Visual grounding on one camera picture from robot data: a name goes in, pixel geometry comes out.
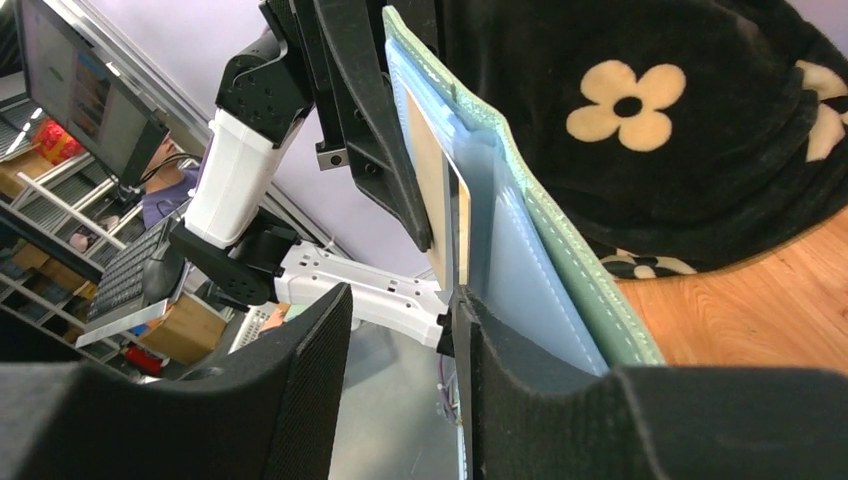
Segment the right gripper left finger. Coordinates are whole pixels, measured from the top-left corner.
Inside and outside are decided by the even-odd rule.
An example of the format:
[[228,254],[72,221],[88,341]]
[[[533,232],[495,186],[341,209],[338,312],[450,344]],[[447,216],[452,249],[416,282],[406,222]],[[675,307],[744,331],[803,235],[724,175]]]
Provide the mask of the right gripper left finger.
[[340,283],[177,380],[85,363],[1,368],[5,479],[325,479],[353,310]]

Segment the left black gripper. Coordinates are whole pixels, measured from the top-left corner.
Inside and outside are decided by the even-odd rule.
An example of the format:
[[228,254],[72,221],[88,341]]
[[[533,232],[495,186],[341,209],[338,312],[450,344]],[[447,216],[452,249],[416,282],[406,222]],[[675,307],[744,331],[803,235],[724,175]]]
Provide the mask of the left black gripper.
[[263,1],[285,40],[286,65],[306,86],[324,141],[320,156],[345,157],[357,188],[394,216],[419,251],[432,230],[400,128],[382,42],[385,1]]

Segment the mint green card holder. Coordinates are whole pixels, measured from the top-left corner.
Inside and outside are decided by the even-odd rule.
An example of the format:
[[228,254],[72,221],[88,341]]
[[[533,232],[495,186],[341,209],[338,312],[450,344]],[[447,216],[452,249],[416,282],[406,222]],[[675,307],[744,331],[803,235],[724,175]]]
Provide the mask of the mint green card holder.
[[470,287],[498,319],[551,355],[601,376],[664,357],[612,276],[518,151],[505,117],[382,11],[404,143],[431,141],[470,190]]

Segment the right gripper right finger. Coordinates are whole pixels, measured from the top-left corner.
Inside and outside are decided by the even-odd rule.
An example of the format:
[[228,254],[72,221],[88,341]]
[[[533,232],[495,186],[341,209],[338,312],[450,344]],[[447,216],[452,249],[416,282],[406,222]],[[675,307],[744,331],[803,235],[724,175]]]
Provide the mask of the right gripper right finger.
[[452,305],[471,479],[843,479],[847,378],[805,368],[617,367],[595,376]]

